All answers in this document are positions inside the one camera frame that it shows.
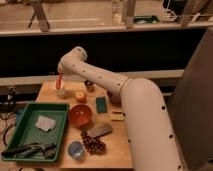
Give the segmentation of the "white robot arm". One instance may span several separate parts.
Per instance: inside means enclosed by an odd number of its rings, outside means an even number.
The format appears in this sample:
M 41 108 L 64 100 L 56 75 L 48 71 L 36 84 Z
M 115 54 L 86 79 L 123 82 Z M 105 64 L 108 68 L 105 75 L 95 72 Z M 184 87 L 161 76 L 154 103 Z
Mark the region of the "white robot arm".
M 79 76 L 121 98 L 135 171 L 183 171 L 173 127 L 159 87 L 146 78 L 130 78 L 87 64 L 80 46 L 58 63 L 63 75 Z

